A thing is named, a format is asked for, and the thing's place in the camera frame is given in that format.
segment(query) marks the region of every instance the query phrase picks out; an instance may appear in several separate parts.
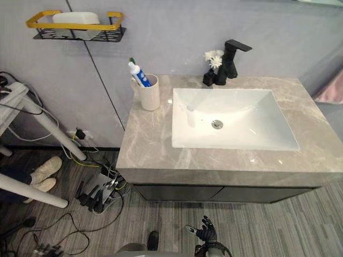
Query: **wall shelf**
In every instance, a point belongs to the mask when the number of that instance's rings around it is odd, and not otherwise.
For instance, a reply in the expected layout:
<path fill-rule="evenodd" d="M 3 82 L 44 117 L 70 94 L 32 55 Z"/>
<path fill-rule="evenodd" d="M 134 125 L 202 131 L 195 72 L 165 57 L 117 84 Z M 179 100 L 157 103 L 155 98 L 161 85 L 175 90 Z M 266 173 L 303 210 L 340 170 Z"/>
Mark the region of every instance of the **wall shelf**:
<path fill-rule="evenodd" d="M 53 39 L 53 40 L 78 40 L 78 41 L 95 41 L 95 42 L 120 42 L 126 28 L 122 27 L 121 23 L 124 20 L 124 15 L 121 12 L 107 12 L 110 25 L 102 24 L 72 24 L 72 23 L 39 23 L 38 20 L 44 16 L 52 16 L 61 13 L 60 10 L 47 10 L 37 13 L 31 17 L 26 26 L 35 28 L 38 34 L 33 39 Z M 56 29 L 69 29 L 71 36 L 60 36 L 56 34 Z M 75 37 L 73 30 L 97 30 L 100 33 L 90 40 L 84 40 Z"/>

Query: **rectangular sink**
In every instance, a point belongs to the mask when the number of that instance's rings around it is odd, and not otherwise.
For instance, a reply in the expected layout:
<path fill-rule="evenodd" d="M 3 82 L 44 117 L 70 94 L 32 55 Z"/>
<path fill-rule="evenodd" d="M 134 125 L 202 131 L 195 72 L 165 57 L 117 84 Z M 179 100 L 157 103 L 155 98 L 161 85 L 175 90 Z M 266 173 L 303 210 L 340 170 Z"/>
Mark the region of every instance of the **rectangular sink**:
<path fill-rule="evenodd" d="M 173 89 L 174 148 L 299 150 L 271 90 Z"/>

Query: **shoe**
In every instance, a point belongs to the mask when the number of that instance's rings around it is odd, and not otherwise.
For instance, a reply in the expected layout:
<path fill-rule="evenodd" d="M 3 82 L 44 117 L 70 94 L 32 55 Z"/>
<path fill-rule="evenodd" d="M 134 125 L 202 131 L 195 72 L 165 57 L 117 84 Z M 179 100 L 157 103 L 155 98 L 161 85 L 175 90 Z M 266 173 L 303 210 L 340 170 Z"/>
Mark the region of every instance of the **shoe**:
<path fill-rule="evenodd" d="M 152 231 L 148 238 L 147 243 L 148 251 L 157 251 L 159 247 L 159 233 L 157 231 Z"/>
<path fill-rule="evenodd" d="M 30 175 L 32 177 L 31 184 L 38 184 L 46 178 L 50 177 L 52 174 L 55 174 L 62 166 L 62 160 L 58 156 L 54 156 L 47 160 L 42 166 L 37 168 Z"/>
<path fill-rule="evenodd" d="M 48 192 L 49 190 L 51 190 L 54 186 L 56 185 L 56 178 L 47 178 L 46 180 L 38 183 L 38 184 L 33 184 L 30 185 L 31 187 L 38 189 L 40 191 L 43 192 Z M 27 200 L 25 200 L 23 203 L 29 203 L 32 202 L 33 199 L 29 198 Z"/>

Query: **beige shoe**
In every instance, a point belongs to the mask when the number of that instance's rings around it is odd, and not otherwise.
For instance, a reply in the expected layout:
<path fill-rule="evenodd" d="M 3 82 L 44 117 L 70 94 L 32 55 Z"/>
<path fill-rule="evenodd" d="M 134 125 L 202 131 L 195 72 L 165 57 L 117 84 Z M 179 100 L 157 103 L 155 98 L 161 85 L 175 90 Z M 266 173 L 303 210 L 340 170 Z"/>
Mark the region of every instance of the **beige shoe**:
<path fill-rule="evenodd" d="M 62 160 L 58 156 L 54 156 L 47 160 L 42 166 L 31 173 L 32 181 L 30 185 L 38 184 L 46 178 L 55 174 L 62 166 Z"/>
<path fill-rule="evenodd" d="M 46 180 L 42 181 L 41 183 L 33 184 L 33 185 L 30 185 L 30 186 L 35 188 L 35 189 L 38 189 L 40 191 L 48 192 L 55 185 L 56 185 L 56 178 L 47 178 Z M 29 199 L 25 200 L 23 203 L 29 203 L 29 202 L 32 202 L 32 201 L 33 201 L 33 199 L 29 198 Z"/>

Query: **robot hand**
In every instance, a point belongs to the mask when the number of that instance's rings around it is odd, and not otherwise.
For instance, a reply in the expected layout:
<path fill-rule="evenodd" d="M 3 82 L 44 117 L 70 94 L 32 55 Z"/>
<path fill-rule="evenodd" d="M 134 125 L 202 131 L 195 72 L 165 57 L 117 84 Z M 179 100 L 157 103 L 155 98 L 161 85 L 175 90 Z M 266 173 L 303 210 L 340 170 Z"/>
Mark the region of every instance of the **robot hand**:
<path fill-rule="evenodd" d="M 217 232 L 215 231 L 212 221 L 207 216 L 204 216 L 203 223 L 202 229 L 196 229 L 190 225 L 186 225 L 185 227 L 189 232 L 200 238 L 200 240 L 206 243 L 215 242 L 217 240 Z"/>

